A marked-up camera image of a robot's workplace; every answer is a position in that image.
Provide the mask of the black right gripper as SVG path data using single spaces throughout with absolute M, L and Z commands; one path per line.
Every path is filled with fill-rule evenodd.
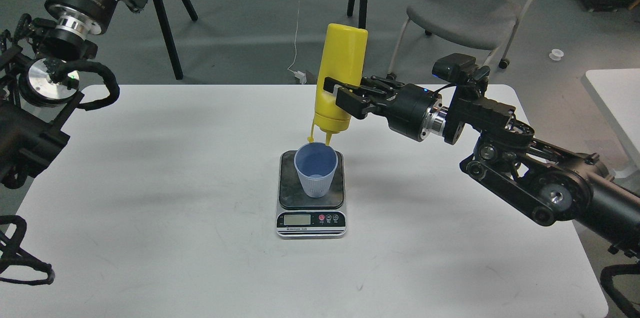
M 430 133 L 442 136 L 447 108 L 439 92 L 395 79 L 371 76 L 359 84 L 325 78 L 323 90 L 335 94 L 341 110 L 362 120 L 368 114 L 386 117 L 389 128 L 400 135 L 422 142 Z

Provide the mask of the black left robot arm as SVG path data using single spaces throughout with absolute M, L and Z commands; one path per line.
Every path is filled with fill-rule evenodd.
M 149 0 L 45 0 L 50 19 L 20 18 L 1 33 L 1 183 L 8 189 L 41 174 L 70 140 L 62 126 L 75 110 L 113 104 L 121 90 L 96 62 L 119 2 L 139 13 Z

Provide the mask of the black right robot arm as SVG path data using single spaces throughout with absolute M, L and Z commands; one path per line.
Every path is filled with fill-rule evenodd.
M 486 97 L 489 67 L 435 67 L 455 89 L 448 107 L 441 94 L 393 79 L 362 78 L 359 87 L 326 78 L 336 104 L 355 117 L 385 117 L 392 131 L 422 141 L 435 133 L 455 144 L 464 126 L 479 133 L 473 153 L 460 163 L 471 179 L 540 226 L 576 220 L 610 243 L 612 254 L 639 254 L 639 197 L 617 185 L 596 153 L 571 152 L 535 137 L 513 106 Z

